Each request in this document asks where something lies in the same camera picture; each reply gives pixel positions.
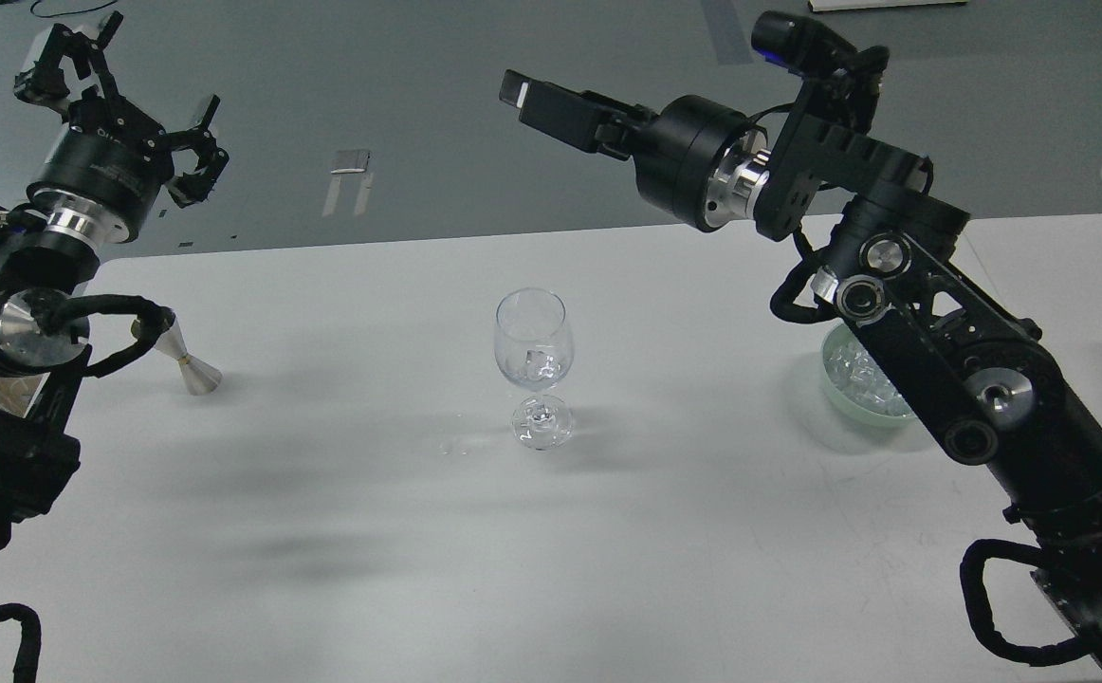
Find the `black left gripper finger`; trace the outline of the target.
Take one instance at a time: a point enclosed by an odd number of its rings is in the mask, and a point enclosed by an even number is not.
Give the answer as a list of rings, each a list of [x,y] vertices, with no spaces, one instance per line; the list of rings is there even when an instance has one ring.
[[[199,105],[198,116],[190,128],[164,135],[169,153],[195,154],[194,169],[174,174],[166,182],[168,194],[179,208],[188,208],[208,199],[223,170],[229,164],[229,153],[223,150],[210,128],[220,102],[220,96],[209,95],[206,102]]]
[[[62,23],[41,31],[14,78],[17,100],[57,113],[71,128],[122,128],[123,97],[105,58],[122,21],[114,11],[93,35]]]

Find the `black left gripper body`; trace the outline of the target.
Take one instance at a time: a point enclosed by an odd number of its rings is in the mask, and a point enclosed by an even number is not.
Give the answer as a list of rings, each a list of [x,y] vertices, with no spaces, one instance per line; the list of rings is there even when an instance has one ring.
[[[104,100],[71,102],[26,194],[40,212],[48,208],[48,197],[63,192],[100,204],[122,220],[122,241],[134,242],[174,165],[145,143],[162,124],[133,102],[123,104],[114,112]]]

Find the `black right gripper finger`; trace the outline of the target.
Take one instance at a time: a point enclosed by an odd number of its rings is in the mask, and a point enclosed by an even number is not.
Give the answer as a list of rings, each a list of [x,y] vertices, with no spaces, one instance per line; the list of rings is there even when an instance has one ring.
[[[645,105],[570,91],[511,69],[504,73],[499,99],[517,109],[523,124],[585,153],[630,153],[634,135],[656,118]]]

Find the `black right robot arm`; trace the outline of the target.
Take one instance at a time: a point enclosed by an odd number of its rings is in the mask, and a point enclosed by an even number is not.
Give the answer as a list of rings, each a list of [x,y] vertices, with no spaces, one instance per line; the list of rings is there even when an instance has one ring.
[[[888,48],[779,11],[758,18],[750,47],[801,79],[776,141],[758,117],[694,95],[656,112],[507,71],[499,97],[569,147],[633,159],[642,199],[699,231],[749,219],[791,239],[799,260],[773,315],[841,319],[946,455],[986,466],[1007,522],[1037,539],[968,546],[973,636],[1019,664],[1091,655],[1102,670],[1101,424],[1041,329],[950,264],[970,216],[929,194],[932,161],[869,135]]]

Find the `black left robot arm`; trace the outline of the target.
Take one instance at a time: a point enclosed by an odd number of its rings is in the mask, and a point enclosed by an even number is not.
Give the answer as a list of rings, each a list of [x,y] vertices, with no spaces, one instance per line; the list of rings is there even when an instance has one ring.
[[[121,94],[105,51],[122,19],[54,23],[14,82],[17,99],[57,113],[61,129],[26,200],[0,206],[0,550],[14,525],[48,513],[79,469],[80,442],[66,429],[84,380],[156,350],[179,364],[191,394],[222,384],[171,308],[83,293],[101,248],[136,241],[160,192],[195,206],[229,164],[210,129],[217,96],[188,128],[169,131]]]

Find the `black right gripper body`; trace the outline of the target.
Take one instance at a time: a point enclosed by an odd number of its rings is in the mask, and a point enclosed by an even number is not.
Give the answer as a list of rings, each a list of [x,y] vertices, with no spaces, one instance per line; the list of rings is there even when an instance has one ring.
[[[678,97],[660,113],[636,107],[599,126],[615,158],[633,158],[636,187],[660,212],[703,232],[750,219],[768,173],[768,135],[747,113],[706,97]]]

